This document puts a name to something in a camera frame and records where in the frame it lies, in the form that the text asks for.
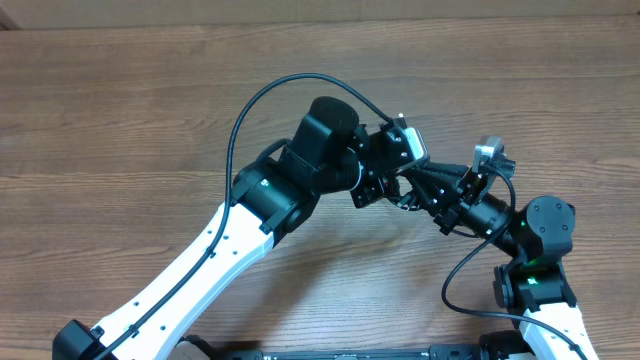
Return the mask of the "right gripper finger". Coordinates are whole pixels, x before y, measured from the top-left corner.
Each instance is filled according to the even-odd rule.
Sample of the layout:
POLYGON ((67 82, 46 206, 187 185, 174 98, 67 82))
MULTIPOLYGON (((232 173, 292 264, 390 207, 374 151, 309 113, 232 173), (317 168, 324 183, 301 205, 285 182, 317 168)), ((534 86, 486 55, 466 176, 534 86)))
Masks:
POLYGON ((435 178, 457 181, 463 178, 467 171, 466 165, 422 161, 407 170, 407 177, 422 181, 433 181, 435 178))
POLYGON ((411 189, 400 197, 399 207, 407 211, 425 210, 434 216, 436 214, 436 199, 439 197, 446 180, 439 178, 435 178, 433 181, 409 179, 407 172, 402 172, 401 176, 409 182, 411 189))

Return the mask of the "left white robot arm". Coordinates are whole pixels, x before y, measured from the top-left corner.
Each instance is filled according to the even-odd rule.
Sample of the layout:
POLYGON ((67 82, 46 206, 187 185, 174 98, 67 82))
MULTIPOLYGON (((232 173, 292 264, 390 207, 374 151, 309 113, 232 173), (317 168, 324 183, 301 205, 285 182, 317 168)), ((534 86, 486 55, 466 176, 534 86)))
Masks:
POLYGON ((348 191, 358 208, 394 196, 395 175, 426 155, 403 117, 368 133, 345 102, 315 99, 292 139, 277 141, 236 175, 230 203, 182 254, 93 327, 70 321, 53 340, 53 358, 167 358, 239 274, 310 217, 322 195, 348 191))

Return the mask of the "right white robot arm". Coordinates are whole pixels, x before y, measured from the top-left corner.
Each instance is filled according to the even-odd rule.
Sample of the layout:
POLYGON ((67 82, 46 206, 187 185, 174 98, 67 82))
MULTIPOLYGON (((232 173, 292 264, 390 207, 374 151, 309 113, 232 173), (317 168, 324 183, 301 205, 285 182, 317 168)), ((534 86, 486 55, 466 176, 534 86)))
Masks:
POLYGON ((594 359, 562 263, 573 248, 575 208, 558 197, 539 196, 518 209, 512 170, 430 164, 402 174, 443 234, 465 227, 482 248, 493 245, 511 258, 494 269, 498 310, 470 313, 507 319, 514 328, 481 336, 474 358, 594 359))

